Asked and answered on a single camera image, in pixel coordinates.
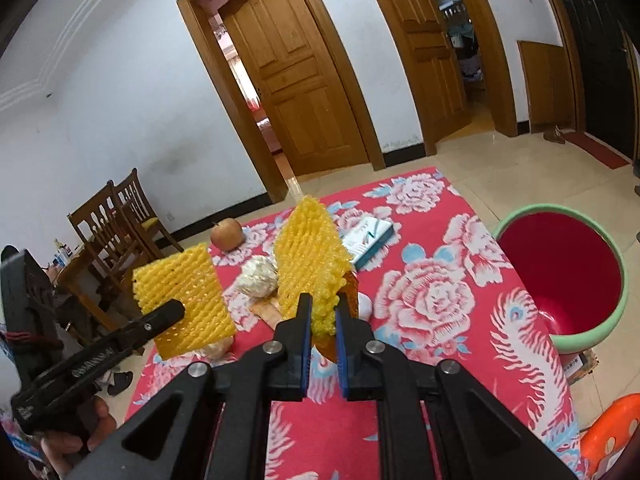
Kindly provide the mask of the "person's left hand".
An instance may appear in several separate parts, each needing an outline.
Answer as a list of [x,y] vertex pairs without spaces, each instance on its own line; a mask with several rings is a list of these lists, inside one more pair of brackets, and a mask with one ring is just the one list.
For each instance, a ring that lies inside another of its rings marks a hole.
[[[87,439],[87,448],[90,452],[94,451],[117,429],[116,420],[111,415],[110,408],[99,396],[93,398],[93,409],[98,423],[96,430]],[[67,457],[79,453],[84,441],[67,432],[47,431],[41,438],[40,445],[49,464],[60,478],[64,478],[74,468]]]

